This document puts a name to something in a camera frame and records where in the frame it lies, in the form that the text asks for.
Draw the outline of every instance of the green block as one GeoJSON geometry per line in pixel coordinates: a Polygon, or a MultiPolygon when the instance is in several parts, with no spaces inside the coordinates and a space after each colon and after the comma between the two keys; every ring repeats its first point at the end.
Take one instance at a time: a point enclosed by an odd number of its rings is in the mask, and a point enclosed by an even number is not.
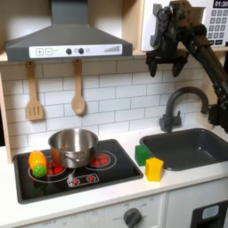
{"type": "Polygon", "coordinates": [[[146,145],[135,146],[134,159],[136,160],[139,167],[146,165],[146,160],[151,157],[151,151],[146,145]]]}

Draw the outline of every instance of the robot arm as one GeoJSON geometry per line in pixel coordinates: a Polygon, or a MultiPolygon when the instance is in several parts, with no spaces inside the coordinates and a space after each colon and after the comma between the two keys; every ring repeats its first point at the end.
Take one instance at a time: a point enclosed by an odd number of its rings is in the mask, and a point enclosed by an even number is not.
{"type": "Polygon", "coordinates": [[[209,109],[208,121],[228,132],[228,76],[207,40],[207,29],[194,17],[194,7],[188,1],[174,1],[168,7],[154,7],[157,17],[155,36],[151,45],[157,47],[147,52],[146,63],[154,77],[158,63],[174,63],[173,75],[177,77],[187,62],[189,53],[198,60],[213,83],[218,102],[209,109]],[[182,42],[189,51],[178,50],[182,42]]]}

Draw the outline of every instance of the countertop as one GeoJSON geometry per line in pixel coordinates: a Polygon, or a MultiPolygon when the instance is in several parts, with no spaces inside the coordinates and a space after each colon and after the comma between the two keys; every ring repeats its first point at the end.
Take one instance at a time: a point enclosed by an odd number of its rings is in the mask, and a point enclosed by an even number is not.
{"type": "MultiPolygon", "coordinates": [[[[228,136],[222,130],[216,129],[215,132],[228,140],[228,136]]],[[[139,140],[145,135],[160,133],[159,128],[152,128],[122,134],[105,135],[99,138],[100,140],[117,139],[131,159],[134,160],[134,147],[139,144],[139,140]]],[[[165,170],[160,183],[148,182],[146,177],[144,177],[132,182],[21,205],[17,201],[14,167],[13,164],[7,165],[4,147],[0,148],[0,168],[0,227],[17,227],[42,222],[58,216],[83,212],[124,200],[132,200],[228,176],[228,162],[181,172],[165,170]]],[[[140,169],[144,173],[145,167],[140,167],[140,169]]]]}

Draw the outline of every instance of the toy fruit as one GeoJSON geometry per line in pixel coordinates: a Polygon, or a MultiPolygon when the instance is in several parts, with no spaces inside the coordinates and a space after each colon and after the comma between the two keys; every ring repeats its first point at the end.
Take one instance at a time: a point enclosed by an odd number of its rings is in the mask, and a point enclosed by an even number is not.
{"type": "Polygon", "coordinates": [[[32,173],[35,177],[42,177],[46,175],[46,156],[41,151],[32,151],[30,153],[28,163],[30,168],[33,170],[32,173]]]}

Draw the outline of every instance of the range hood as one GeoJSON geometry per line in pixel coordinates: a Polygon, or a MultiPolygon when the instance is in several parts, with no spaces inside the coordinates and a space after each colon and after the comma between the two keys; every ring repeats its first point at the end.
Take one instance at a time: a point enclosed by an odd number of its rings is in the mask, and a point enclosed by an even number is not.
{"type": "Polygon", "coordinates": [[[132,44],[88,24],[88,0],[52,0],[52,25],[5,45],[8,61],[131,56],[132,44]]]}

